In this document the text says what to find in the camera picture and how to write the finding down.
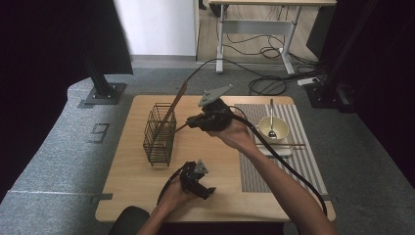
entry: human arm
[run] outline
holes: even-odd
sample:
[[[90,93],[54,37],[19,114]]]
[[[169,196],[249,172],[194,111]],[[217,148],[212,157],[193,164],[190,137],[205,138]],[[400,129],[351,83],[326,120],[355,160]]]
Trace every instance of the human arm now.
[[[176,176],[137,235],[157,234],[161,225],[171,212],[194,198],[196,198],[194,194],[183,191],[180,179]]]
[[[311,194],[261,153],[244,124],[233,119],[226,129],[208,134],[220,138],[252,162],[301,234],[337,234],[333,224]]]

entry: white wall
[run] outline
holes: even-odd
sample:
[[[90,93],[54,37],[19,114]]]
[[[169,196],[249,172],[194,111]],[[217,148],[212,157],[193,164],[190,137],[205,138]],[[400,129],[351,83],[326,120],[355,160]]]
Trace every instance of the white wall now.
[[[196,0],[115,0],[130,55],[196,56]]]

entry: power strip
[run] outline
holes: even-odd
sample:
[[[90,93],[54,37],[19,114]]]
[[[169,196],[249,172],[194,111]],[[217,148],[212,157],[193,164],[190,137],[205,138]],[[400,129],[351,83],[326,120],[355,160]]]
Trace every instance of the power strip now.
[[[317,77],[311,77],[311,78],[299,80],[298,84],[299,86],[304,86],[306,84],[312,84],[312,83],[318,83],[318,82],[320,82],[320,79],[318,79]]]

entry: beige bowl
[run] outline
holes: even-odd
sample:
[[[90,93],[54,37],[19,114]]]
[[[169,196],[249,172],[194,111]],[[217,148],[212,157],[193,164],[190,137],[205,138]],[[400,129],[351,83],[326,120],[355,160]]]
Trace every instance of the beige bowl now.
[[[278,117],[274,117],[273,120],[274,131],[277,134],[276,138],[270,138],[268,136],[268,133],[271,130],[271,117],[264,117],[260,120],[259,125],[257,126],[259,133],[268,143],[278,143],[279,141],[286,138],[290,133],[290,127],[284,120]]]

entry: wire basket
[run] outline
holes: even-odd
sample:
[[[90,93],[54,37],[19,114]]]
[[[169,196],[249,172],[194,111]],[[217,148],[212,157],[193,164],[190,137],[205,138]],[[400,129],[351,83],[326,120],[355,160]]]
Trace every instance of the wire basket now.
[[[170,165],[177,123],[174,112],[171,113],[162,130],[159,130],[161,122],[170,107],[171,104],[169,103],[156,103],[147,120],[143,147],[152,166],[158,164]]]

